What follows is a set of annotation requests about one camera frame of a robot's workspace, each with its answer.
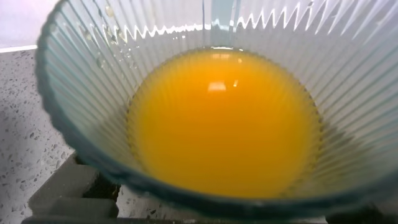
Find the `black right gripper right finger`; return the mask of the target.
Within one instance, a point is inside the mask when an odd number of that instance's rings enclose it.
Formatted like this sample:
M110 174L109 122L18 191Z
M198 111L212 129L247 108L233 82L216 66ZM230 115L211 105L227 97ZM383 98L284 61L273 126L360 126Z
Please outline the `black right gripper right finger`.
M397 224L397 205L371 204L325 217L327 224Z

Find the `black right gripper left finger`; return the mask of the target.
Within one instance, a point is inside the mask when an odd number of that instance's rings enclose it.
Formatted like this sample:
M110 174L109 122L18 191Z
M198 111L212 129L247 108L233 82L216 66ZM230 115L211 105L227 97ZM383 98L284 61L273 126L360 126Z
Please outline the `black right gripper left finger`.
M73 153L28 204L34 218L116 218L119 189Z

